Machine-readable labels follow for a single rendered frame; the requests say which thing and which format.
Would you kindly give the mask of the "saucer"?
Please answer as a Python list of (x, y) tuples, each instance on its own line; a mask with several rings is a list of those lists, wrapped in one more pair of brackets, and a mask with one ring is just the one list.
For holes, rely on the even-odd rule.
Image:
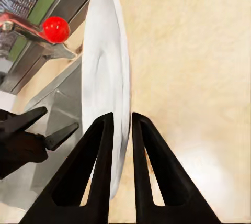
[[(82, 57), (84, 134), (96, 118), (113, 112), (110, 201), (117, 193), (131, 130), (132, 64), (119, 0), (90, 0)], [(92, 181), (95, 164), (90, 178)]]

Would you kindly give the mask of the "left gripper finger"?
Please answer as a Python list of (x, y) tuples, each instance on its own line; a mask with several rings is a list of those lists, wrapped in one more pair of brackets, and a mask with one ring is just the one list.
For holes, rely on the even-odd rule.
[(79, 128), (79, 124), (76, 122), (74, 124), (69, 125), (68, 127), (59, 130), (47, 137), (42, 134), (33, 134), (33, 133), (26, 133), (25, 131), (21, 133), (22, 136), (30, 137), (34, 139), (38, 139), (42, 141), (44, 148), (47, 150), (55, 151), (61, 144), (67, 140), (75, 131)]
[(38, 121), (48, 112), (46, 107), (37, 107), (17, 117), (0, 123), (0, 145), (6, 152), (28, 154), (28, 151), (16, 149), (9, 143), (15, 140), (21, 133)]

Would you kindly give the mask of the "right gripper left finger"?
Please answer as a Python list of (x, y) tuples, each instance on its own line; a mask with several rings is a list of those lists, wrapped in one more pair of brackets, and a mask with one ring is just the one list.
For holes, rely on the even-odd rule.
[(113, 112), (96, 118), (18, 224), (108, 224), (113, 135)]

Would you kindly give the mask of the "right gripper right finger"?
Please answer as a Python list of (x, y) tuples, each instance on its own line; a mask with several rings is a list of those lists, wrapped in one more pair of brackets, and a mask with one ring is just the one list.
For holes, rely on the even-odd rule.
[[(152, 121), (131, 114), (136, 224), (222, 224)], [(165, 206), (154, 204), (145, 148)]]

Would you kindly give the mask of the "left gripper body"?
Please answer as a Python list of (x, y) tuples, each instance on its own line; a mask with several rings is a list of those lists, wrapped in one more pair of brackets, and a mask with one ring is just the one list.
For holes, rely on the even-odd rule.
[(6, 152), (0, 145), (0, 180), (28, 162), (41, 163), (48, 158), (42, 141), (19, 135), (9, 143), (16, 149), (28, 151), (28, 154)]

